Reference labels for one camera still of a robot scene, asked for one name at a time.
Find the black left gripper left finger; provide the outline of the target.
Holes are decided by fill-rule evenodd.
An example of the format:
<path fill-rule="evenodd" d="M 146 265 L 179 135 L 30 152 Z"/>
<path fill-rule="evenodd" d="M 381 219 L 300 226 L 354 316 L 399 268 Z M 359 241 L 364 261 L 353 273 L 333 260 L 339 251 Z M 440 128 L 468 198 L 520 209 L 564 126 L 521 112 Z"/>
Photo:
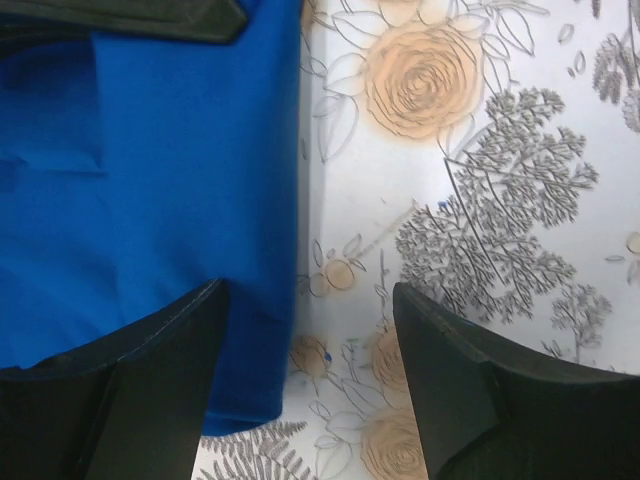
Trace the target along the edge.
<path fill-rule="evenodd" d="M 227 284 L 210 281 L 81 347 L 3 369 L 2 477 L 189 478 L 229 304 Z"/>

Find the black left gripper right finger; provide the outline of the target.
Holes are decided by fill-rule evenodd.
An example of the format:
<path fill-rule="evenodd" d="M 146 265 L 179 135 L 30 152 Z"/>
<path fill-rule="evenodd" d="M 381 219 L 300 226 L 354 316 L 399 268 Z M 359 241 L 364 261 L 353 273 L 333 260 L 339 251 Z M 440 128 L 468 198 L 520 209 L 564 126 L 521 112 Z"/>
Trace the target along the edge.
<path fill-rule="evenodd" d="M 393 316 L 432 479 L 635 479 L 639 380 L 529 349 L 410 285 Z"/>

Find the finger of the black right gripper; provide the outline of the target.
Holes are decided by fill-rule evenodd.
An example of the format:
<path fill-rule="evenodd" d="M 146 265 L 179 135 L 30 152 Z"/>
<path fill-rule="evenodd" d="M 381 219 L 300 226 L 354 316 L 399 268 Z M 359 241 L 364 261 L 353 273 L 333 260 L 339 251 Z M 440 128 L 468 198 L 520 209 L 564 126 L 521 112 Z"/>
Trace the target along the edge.
<path fill-rule="evenodd" d="M 226 44 L 247 26 L 236 1 L 2 0 L 1 39 L 85 38 L 94 31 Z"/>

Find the blue printed t shirt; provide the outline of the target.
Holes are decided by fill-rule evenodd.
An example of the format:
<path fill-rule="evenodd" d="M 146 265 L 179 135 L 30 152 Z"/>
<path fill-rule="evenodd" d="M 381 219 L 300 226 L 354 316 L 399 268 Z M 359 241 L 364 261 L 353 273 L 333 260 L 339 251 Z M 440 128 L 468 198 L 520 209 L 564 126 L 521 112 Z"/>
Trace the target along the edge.
<path fill-rule="evenodd" d="M 297 245 L 300 4 L 228 45 L 1 34 L 1 363 L 27 368 L 230 287 L 203 431 L 278 418 Z"/>

